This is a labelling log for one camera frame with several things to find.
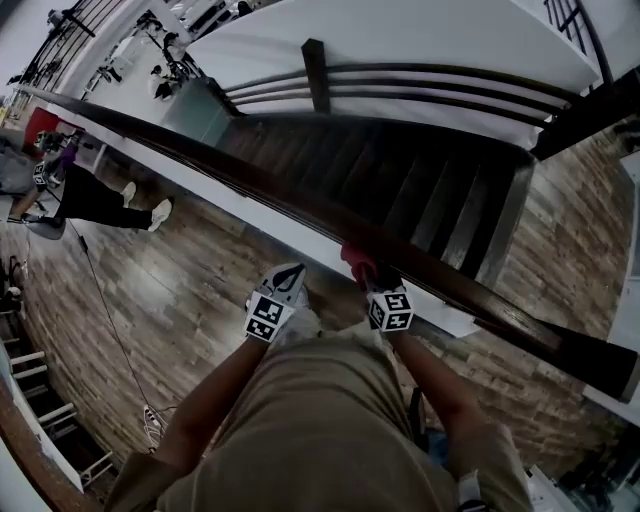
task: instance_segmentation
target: shoe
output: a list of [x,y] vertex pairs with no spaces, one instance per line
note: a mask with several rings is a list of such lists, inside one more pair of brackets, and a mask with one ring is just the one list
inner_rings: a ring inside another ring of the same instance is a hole
[[151,226],[149,226],[149,231],[153,232],[158,229],[160,227],[160,224],[162,224],[169,218],[172,209],[173,205],[168,199],[165,199],[158,206],[156,206],[151,212]]
[[129,208],[129,203],[133,199],[133,196],[136,195],[136,184],[133,181],[130,181],[129,184],[124,187],[124,190],[120,193],[122,194],[122,197],[124,197],[123,208]]

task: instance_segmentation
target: leg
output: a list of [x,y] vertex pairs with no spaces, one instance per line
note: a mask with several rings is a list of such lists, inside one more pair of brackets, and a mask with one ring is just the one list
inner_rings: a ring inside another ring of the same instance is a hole
[[111,190],[89,171],[72,165],[67,169],[58,217],[83,219],[118,228],[148,229],[149,211],[124,208],[124,196]]

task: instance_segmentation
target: wall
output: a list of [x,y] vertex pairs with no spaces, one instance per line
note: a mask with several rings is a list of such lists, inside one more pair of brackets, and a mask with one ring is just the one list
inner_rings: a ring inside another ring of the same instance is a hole
[[0,510],[46,512],[51,509],[38,495],[0,439]]
[[0,96],[11,92],[7,80],[20,73],[35,57],[49,29],[51,9],[66,9],[74,0],[22,0],[0,27]]
[[[510,73],[574,92],[580,92],[598,77],[595,65],[548,22],[511,0],[284,0],[213,31],[193,43],[189,53],[205,73],[226,88],[303,69],[300,47],[308,38],[325,43],[329,65],[452,64]],[[343,78],[362,76],[362,73],[341,74]],[[404,78],[406,74],[393,76]],[[517,87],[498,86],[486,80],[424,73],[413,73],[411,77],[458,81],[531,96]],[[391,90],[401,92],[400,88]],[[510,107],[541,119],[546,116],[502,100],[470,98],[442,90],[426,92]],[[528,124],[459,107],[405,100],[338,98],[332,100],[332,108],[336,113],[460,129],[527,148],[535,142]],[[311,111],[312,104],[309,99],[270,101],[243,105],[240,110],[304,112]]]
[[614,78],[640,65],[640,2],[583,0]]
[[[638,318],[638,311],[640,311],[640,280],[632,274],[636,247],[640,243],[640,237],[638,237],[640,227],[640,189],[638,188],[640,184],[640,152],[635,152],[622,158],[620,163],[636,184],[633,212],[634,224],[625,284],[620,294],[618,309],[609,331],[607,342],[640,352],[640,336],[638,334],[640,333],[640,319]],[[585,388],[584,395],[621,418],[640,427],[640,386],[636,388],[628,404],[619,402],[590,386]]]

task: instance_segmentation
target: cable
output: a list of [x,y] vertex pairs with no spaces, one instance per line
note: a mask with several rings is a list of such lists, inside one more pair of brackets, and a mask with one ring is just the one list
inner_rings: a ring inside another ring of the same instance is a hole
[[[58,196],[56,196],[50,188],[47,187],[47,192],[49,192],[49,194],[51,194],[51,196],[53,196],[58,203],[62,203],[62,201],[60,200],[60,198]],[[143,408],[143,419],[145,422],[145,427],[144,427],[144,432],[147,435],[147,438],[149,439],[149,441],[151,442],[152,446],[155,448],[157,448],[159,440],[162,439],[162,436],[164,435],[165,429],[167,427],[167,422],[164,420],[164,418],[162,418],[162,416],[160,416],[160,413],[166,412],[166,411],[170,411],[173,409],[177,409],[178,406],[177,405],[172,405],[169,407],[165,407],[164,409],[160,409],[157,410],[155,407],[153,407],[151,405],[151,403],[149,402],[149,399],[147,398],[147,395],[145,394],[144,390],[142,389],[142,385],[140,384],[140,381],[138,380],[138,375],[136,374],[136,371],[133,369],[133,365],[131,364],[131,360],[129,359],[129,356],[127,355],[127,351],[124,347],[124,343],[122,343],[122,340],[120,339],[120,335],[118,334],[118,329],[116,328],[116,324],[113,321],[113,318],[111,317],[111,311],[109,311],[109,306],[107,305],[107,301],[104,298],[104,293],[102,293],[102,288],[100,287],[100,283],[98,282],[98,276],[96,275],[96,271],[93,268],[93,261],[91,260],[91,255],[89,254],[89,246],[87,245],[86,240],[84,239],[84,236],[82,236],[79,232],[78,229],[76,228],[76,226],[73,224],[73,222],[71,222],[71,219],[67,219],[67,222],[69,223],[69,225],[73,228],[73,230],[76,233],[76,236],[78,237],[78,241],[80,242],[80,245],[82,246],[82,252],[84,252],[85,256],[87,257],[87,261],[89,262],[89,267],[91,268],[91,274],[93,275],[93,280],[96,283],[96,288],[98,289],[98,293],[100,294],[100,299],[102,300],[102,304],[104,305],[104,309],[107,312],[107,317],[109,318],[109,323],[111,324],[111,328],[113,329],[113,334],[116,337],[116,340],[118,341],[118,344],[120,345],[120,349],[122,350],[122,353],[124,354],[125,359],[127,360],[127,365],[129,365],[129,369],[131,370],[131,375],[133,377],[133,380],[135,380],[136,385],[138,386],[138,390],[140,390],[140,395],[142,395],[142,399],[145,402],[145,407]],[[31,252],[31,239],[28,238],[27,239],[29,241],[29,245],[27,247],[27,258],[29,253]]]
[[[80,241],[80,245],[82,246],[82,251],[87,256],[87,261],[89,262],[89,267],[91,268],[91,274],[93,275],[93,280],[96,283],[96,288],[98,289],[98,293],[100,294],[100,298],[102,299],[102,304],[104,305],[104,309],[107,312],[107,317],[109,318],[109,322],[111,323],[111,328],[113,329],[113,333],[116,337],[116,340],[118,341],[118,344],[120,345],[120,348],[122,349],[122,353],[124,354],[125,359],[127,360],[127,364],[129,365],[129,369],[131,370],[131,375],[133,376],[133,379],[136,381],[136,384],[138,386],[138,389],[140,390],[140,394],[142,395],[142,398],[144,399],[145,404],[148,405],[149,407],[152,407],[151,403],[149,402],[149,400],[147,399],[147,396],[144,393],[144,390],[142,389],[142,386],[140,385],[140,381],[138,380],[136,371],[133,369],[131,360],[129,359],[129,356],[127,355],[127,351],[124,347],[124,343],[122,343],[122,340],[120,339],[120,335],[118,334],[118,329],[116,328],[115,322],[111,317],[109,306],[107,305],[107,301],[104,298],[104,294],[102,293],[102,288],[100,288],[100,283],[98,282],[98,276],[96,275],[96,271],[93,268],[93,262],[91,261],[91,256],[89,255],[89,246],[87,245],[87,242],[85,241],[84,237],[78,232],[73,222],[71,222],[70,219],[67,219],[67,222],[71,225],[73,230],[76,232],[78,240]],[[162,413],[162,412],[169,411],[171,409],[176,409],[177,407],[178,407],[177,405],[172,405],[161,410],[157,410],[155,409],[155,407],[152,407],[152,408],[156,411],[156,413]],[[164,425],[161,425],[160,434],[162,435],[163,433],[164,433]]]

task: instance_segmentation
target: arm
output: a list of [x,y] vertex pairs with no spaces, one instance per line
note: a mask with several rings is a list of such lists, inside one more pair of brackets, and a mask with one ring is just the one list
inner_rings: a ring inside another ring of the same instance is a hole
[[262,361],[269,344],[249,337],[180,403],[155,457],[186,475]]
[[440,418],[452,442],[487,423],[462,378],[429,349],[406,331],[388,333],[388,338]]

